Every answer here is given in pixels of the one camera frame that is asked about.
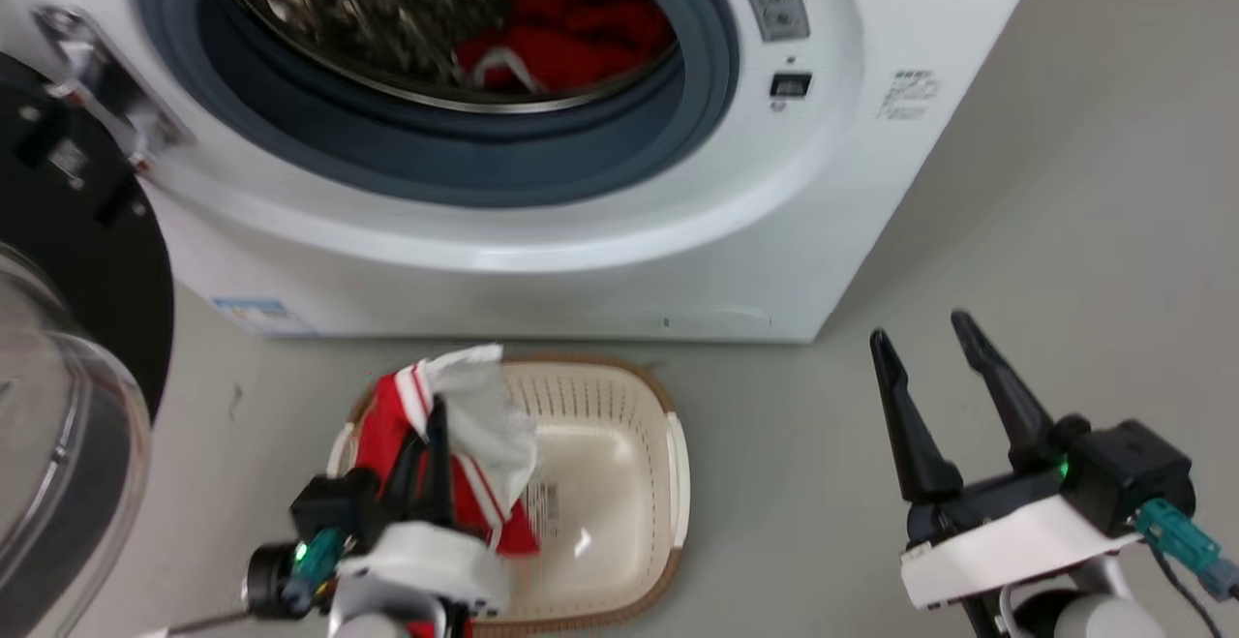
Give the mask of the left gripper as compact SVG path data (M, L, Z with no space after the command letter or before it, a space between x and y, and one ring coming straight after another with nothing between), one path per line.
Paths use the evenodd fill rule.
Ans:
M492 619L512 601L508 562L456 527L449 414L434 396L426 442L406 434L383 489L392 522L375 548L338 564L335 638L462 638L470 619ZM426 522L419 510L426 462Z

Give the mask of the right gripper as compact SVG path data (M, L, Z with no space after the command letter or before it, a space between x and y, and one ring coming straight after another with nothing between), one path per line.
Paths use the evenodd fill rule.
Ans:
M929 610L979 600L1058 574L1070 574L1084 592L1115 595L1132 605L1132 587L1116 555L1136 536L1097 531L1059 494L1067 471L1056 468L1049 414L973 316L952 311L952 330L968 364L985 382L1009 439L1009 462L1021 474L964 488L957 465L940 453L921 417L890 334L872 330L870 351L895 476L911 505L901 581L912 606ZM1025 474L1032 471L1040 473Z

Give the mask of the red white striped garment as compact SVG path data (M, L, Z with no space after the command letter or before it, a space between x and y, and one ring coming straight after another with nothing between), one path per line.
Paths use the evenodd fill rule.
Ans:
M408 437L421 441L444 411L455 523L504 557L535 556L538 536L522 496L538 458L536 425L507 390L504 347L483 344L419 361L384 375L364 396L349 439L352 465L389 487Z

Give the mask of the red white-trimmed garment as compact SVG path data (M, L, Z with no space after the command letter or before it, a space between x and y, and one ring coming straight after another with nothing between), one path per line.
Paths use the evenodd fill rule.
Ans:
M455 45L463 84L550 97L653 66L676 33L655 0L509 0L499 25Z

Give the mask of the cream plastic laundry basket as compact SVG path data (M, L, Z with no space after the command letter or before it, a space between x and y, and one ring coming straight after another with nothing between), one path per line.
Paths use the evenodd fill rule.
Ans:
M514 600L472 638L536 638L636 619L673 583L690 467L676 409L650 374L610 357L506 361L536 422L522 502L538 553L513 562Z

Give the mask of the white front-load washing machine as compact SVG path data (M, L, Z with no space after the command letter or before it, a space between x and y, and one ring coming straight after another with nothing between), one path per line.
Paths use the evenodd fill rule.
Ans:
M729 0L738 85L654 178L574 204L427 204L289 165L199 107L134 0L0 0L0 55L50 79L35 4L94 17L195 144L138 185L177 284L279 299L321 337L812 342L912 187L1018 0L802 0L763 42Z

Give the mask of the blue energy label sticker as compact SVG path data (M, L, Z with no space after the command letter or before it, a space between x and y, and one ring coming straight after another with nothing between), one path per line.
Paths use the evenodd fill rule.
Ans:
M254 334L316 334L313 325L300 318L279 299L212 297L211 304L222 316Z

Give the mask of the grey rubber door gasket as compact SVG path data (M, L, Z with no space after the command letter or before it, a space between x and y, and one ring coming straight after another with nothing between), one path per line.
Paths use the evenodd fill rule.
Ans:
M427 204L574 204L654 178L726 116L738 85L729 0L655 0L679 51L646 85L565 111L450 111L382 95L295 55L235 0L134 0L182 90L266 154Z

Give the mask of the black round washer door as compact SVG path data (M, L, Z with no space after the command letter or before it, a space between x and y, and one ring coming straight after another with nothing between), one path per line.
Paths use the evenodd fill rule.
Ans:
M68 638L128 541L171 361L159 219L107 128L0 55L0 638Z

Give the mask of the steel washer drum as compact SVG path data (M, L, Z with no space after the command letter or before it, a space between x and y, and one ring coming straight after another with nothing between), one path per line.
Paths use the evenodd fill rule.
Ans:
M497 26L509 0L238 0L282 43L336 76L409 103L451 111L565 111L647 85L679 52L610 85L566 95L484 92L463 84L455 45Z

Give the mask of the chrome washer door hinge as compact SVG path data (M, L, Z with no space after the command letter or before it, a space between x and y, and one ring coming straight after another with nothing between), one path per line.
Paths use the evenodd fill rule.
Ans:
M102 121L133 168L146 173L169 149L195 144L183 121L83 7L41 2L30 15L61 64L50 95Z

